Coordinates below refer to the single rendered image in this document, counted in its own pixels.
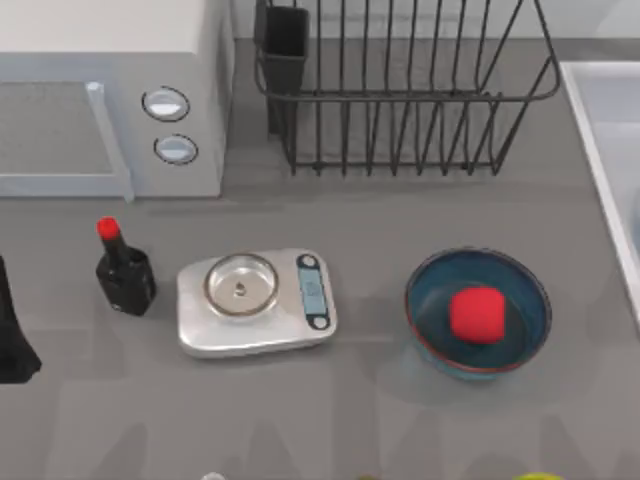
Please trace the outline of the red cube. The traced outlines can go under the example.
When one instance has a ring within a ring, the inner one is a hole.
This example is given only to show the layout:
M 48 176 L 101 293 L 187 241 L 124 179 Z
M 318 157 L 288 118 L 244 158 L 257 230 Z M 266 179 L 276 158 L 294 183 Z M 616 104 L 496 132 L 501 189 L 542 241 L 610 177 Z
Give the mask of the red cube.
M 463 342 L 491 345 L 506 332 L 506 299 L 488 286 L 469 286 L 456 292 L 449 302 L 449 326 Z

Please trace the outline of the black utensil holder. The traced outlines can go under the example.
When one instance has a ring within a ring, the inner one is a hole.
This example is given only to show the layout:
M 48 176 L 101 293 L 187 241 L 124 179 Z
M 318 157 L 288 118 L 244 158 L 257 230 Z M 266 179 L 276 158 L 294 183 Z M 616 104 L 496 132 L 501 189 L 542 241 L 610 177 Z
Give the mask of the black utensil holder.
M 297 95 L 308 58 L 310 14 L 297 6 L 256 0 L 254 44 L 257 62 L 272 98 Z

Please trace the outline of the silver kitchen scale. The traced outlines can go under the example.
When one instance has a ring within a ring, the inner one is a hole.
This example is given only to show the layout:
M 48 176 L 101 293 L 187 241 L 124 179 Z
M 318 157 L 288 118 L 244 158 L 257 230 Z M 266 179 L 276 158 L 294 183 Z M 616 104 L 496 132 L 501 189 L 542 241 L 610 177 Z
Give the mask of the silver kitchen scale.
M 313 250 L 200 260 L 179 271 L 176 286 L 178 340 L 196 358 L 304 348 L 337 331 L 328 265 Z

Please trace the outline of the small microwave knob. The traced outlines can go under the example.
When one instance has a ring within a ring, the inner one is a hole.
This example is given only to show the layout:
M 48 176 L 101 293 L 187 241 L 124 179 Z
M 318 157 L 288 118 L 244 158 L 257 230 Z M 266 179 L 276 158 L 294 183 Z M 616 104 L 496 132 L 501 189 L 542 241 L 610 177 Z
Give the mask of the small microwave knob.
M 173 134 L 154 141 L 154 152 L 163 162 L 170 165 L 187 165 L 199 153 L 197 144 L 188 136 Z

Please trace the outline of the blue bowl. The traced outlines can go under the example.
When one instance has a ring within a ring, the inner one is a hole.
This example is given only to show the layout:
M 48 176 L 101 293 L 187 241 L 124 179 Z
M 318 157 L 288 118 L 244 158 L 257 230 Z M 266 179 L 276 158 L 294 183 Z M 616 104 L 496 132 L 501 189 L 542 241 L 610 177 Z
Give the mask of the blue bowl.
M 456 339 L 449 326 L 449 302 L 469 286 L 493 287 L 506 299 L 506 332 L 495 344 Z M 491 381 L 531 361 L 552 330 L 549 296 L 522 262 L 480 247 L 445 249 L 412 272 L 404 293 L 405 314 L 419 351 L 443 373 L 466 381 Z

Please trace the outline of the pale microwave oven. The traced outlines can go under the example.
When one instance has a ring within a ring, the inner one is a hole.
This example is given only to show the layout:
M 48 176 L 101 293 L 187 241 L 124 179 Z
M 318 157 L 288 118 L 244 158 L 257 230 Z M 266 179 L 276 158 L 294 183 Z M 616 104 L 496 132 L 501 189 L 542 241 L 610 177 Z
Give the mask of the pale microwave oven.
M 0 83 L 104 84 L 134 199 L 219 195 L 234 66 L 230 0 L 0 0 Z M 182 120 L 143 110 L 162 86 L 188 98 Z M 154 141 L 173 134 L 197 144 L 193 162 L 156 156 Z

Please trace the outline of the black bottle with red cap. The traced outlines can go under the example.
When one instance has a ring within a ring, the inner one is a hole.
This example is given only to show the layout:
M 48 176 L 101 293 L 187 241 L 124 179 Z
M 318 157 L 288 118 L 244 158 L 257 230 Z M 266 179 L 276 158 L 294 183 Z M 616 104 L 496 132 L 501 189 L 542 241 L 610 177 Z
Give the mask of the black bottle with red cap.
M 116 311 L 143 316 L 157 294 L 149 257 L 126 242 L 114 217 L 100 218 L 96 231 L 104 247 L 96 276 L 108 303 Z

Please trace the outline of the large microwave knob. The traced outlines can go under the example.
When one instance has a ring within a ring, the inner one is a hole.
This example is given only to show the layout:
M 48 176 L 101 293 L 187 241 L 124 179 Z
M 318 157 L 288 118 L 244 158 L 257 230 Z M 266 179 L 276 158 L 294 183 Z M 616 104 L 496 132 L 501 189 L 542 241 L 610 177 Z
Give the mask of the large microwave knob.
M 179 90 L 167 86 L 145 92 L 141 102 L 145 113 L 160 122 L 178 122 L 190 111 L 188 98 Z

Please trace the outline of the microwave oven door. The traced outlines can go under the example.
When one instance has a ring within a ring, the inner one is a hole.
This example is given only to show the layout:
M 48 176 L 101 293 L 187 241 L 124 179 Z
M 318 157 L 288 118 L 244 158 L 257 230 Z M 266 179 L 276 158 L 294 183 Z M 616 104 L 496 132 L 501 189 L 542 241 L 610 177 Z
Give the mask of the microwave oven door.
M 135 198 L 107 89 L 0 83 L 0 198 Z

